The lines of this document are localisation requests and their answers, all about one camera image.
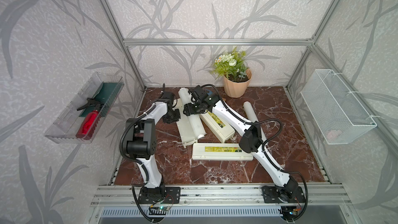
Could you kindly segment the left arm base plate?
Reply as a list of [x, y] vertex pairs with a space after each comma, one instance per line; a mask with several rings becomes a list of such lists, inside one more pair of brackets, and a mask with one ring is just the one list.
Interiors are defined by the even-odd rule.
[[140, 204], [153, 204], [162, 202], [166, 204], [177, 204], [180, 201], [180, 187], [143, 187], [140, 190], [138, 202]]

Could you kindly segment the cream dispenser base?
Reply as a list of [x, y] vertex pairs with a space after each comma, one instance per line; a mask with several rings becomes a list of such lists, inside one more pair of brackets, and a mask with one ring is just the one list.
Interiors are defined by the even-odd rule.
[[204, 130], [202, 121], [198, 115], [194, 116], [195, 120], [199, 121], [199, 134], [196, 135], [195, 131], [190, 123], [189, 118], [183, 113], [183, 104], [180, 99], [175, 100], [177, 103], [175, 109], [178, 109], [180, 112], [180, 120], [178, 120], [177, 127], [181, 138], [181, 143], [184, 148], [187, 148], [194, 143], [197, 143], [198, 140], [202, 139], [206, 135], [206, 131]]

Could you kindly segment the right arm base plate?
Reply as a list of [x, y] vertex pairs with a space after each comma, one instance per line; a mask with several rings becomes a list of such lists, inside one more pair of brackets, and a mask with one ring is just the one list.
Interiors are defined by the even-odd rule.
[[283, 191], [281, 187], [276, 186], [263, 186], [261, 187], [262, 197], [264, 203], [305, 203], [306, 197], [301, 187], [297, 189], [288, 196], [286, 192]]

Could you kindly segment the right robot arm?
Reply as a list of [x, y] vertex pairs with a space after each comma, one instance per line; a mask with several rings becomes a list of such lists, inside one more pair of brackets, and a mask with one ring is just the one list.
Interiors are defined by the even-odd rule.
[[241, 150], [251, 154], [271, 177], [279, 200], [286, 203], [299, 199], [306, 200], [297, 180], [292, 176], [293, 172], [284, 170], [276, 162], [265, 147], [269, 140], [262, 138], [260, 130], [262, 123], [276, 122], [279, 124], [277, 133], [271, 139], [280, 134], [283, 128], [282, 123], [278, 119], [250, 121], [229, 107], [220, 96], [219, 91], [207, 92], [206, 87], [215, 88], [214, 85], [206, 84], [188, 89], [188, 103], [184, 104], [183, 113], [186, 116], [193, 116], [208, 111], [226, 121], [241, 136], [239, 141]]

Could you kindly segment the cream wrap dispenser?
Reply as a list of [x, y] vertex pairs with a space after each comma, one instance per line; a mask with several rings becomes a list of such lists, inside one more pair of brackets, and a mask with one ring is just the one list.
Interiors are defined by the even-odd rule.
[[200, 114], [200, 118], [221, 143], [235, 135], [235, 130], [230, 124], [211, 112]]

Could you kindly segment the green artificial plant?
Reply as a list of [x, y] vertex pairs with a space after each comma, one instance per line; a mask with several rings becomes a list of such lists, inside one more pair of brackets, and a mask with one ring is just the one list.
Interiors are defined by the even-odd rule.
[[225, 77], [235, 83], [246, 82], [249, 78], [245, 57], [246, 52], [237, 51], [236, 47], [231, 52], [226, 51], [215, 59], [210, 73], [217, 77]]

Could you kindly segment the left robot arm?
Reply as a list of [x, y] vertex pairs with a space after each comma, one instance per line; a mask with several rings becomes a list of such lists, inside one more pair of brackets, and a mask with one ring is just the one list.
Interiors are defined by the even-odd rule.
[[143, 177], [140, 194], [143, 197], [164, 198], [165, 184], [159, 172], [155, 151], [157, 147], [155, 126], [162, 120], [174, 123], [180, 120], [180, 111], [175, 108], [176, 96], [162, 90], [151, 106], [136, 118], [126, 121], [125, 130], [119, 143], [119, 151], [125, 160], [138, 165]]

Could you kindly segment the green folded cloth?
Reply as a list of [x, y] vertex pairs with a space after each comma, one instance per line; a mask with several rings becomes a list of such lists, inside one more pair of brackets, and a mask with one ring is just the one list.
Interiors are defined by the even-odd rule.
[[[103, 107], [100, 110], [99, 114], [100, 117], [105, 117], [113, 105], [114, 101], [116, 100], [118, 94], [120, 93], [121, 89], [123, 88], [124, 83], [101, 83], [100, 87], [96, 90], [93, 98], [103, 103]], [[80, 117], [86, 117], [88, 113], [93, 110], [93, 106], [82, 110], [83, 112], [80, 113]]]

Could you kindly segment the pink flower pot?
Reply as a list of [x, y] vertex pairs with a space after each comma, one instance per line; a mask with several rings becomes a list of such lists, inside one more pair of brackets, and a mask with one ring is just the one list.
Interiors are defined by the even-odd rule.
[[239, 98], [243, 96], [243, 94], [245, 93], [246, 89], [249, 87], [251, 82], [252, 78], [251, 69], [248, 68], [246, 70], [246, 74], [248, 79], [245, 82], [239, 82], [239, 83], [228, 80], [225, 76], [223, 77], [224, 90], [229, 97]]

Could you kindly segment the plastic wrap roll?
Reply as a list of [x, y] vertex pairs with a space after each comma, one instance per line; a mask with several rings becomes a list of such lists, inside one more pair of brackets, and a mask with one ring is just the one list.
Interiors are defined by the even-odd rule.
[[193, 104], [191, 102], [191, 96], [188, 92], [188, 88], [180, 88], [178, 94], [182, 102], [183, 114], [187, 116], [195, 137], [197, 138], [197, 140], [202, 139], [205, 136], [206, 132], [200, 116], [198, 114], [194, 114], [194, 110], [192, 109]]
[[[248, 120], [250, 120], [251, 122], [256, 122], [256, 121], [258, 122], [259, 121], [250, 102], [248, 102], [248, 101], [244, 102], [243, 103], [243, 108], [244, 108], [244, 111], [246, 113], [246, 116], [247, 116]], [[263, 142], [266, 141], [267, 140], [266, 136], [265, 136], [265, 134], [264, 134], [264, 132], [263, 132], [263, 130], [262, 130], [260, 125], [258, 126], [258, 129], [261, 131], [261, 140]]]

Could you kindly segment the red spray bottle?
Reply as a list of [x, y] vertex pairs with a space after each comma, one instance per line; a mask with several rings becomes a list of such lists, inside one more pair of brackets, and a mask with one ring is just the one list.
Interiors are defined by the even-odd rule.
[[93, 98], [87, 98], [87, 103], [79, 108], [77, 111], [85, 110], [93, 106], [93, 110], [88, 113], [82, 122], [76, 137], [78, 139], [90, 140], [93, 137], [95, 128], [100, 119], [100, 110], [103, 107], [103, 103]]

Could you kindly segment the clear plastic wall tray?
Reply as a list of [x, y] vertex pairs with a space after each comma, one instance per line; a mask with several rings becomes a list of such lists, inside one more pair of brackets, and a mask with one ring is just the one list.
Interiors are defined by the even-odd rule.
[[119, 75], [93, 73], [47, 129], [45, 137], [56, 144], [92, 143], [123, 87]]

